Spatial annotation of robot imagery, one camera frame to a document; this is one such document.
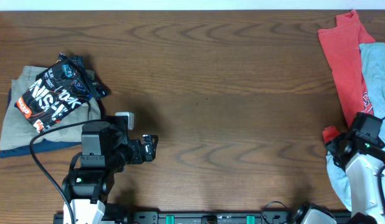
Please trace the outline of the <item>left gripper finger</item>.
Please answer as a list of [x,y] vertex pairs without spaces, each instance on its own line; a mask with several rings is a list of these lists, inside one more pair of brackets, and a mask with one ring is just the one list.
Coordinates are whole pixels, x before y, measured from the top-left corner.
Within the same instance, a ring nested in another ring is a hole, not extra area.
[[156,157],[156,146],[152,143],[145,144],[145,161],[153,161]]
[[144,145],[147,146],[157,146],[158,144],[158,136],[152,134],[143,135]]

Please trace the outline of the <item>light blue t-shirt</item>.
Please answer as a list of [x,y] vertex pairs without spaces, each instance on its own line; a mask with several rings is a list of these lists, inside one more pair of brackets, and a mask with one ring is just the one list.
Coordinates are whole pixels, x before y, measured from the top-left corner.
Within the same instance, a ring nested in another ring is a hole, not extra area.
[[[385,117],[385,43],[360,44],[364,80],[374,115]],[[326,155],[326,169],[331,186],[347,210],[351,210],[351,188],[345,172],[334,165],[331,153]]]

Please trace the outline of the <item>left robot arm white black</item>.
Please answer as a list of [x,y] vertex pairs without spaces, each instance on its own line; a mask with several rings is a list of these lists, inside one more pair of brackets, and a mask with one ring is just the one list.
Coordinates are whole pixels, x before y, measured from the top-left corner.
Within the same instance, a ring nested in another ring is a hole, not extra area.
[[62,183],[65,195],[63,224],[133,223],[123,206],[108,203],[115,174],[125,166],[151,162],[156,157],[159,138],[145,134],[130,139],[134,115],[119,112],[102,121],[82,126],[82,152],[72,158],[69,173]]

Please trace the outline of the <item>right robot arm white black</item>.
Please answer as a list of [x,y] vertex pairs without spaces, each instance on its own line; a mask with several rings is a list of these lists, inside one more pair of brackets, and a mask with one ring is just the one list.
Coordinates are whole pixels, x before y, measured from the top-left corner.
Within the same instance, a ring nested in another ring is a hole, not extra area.
[[385,143],[379,133],[383,120],[367,113],[357,113],[345,133],[324,138],[333,163],[348,177],[351,214],[372,217],[385,223]]

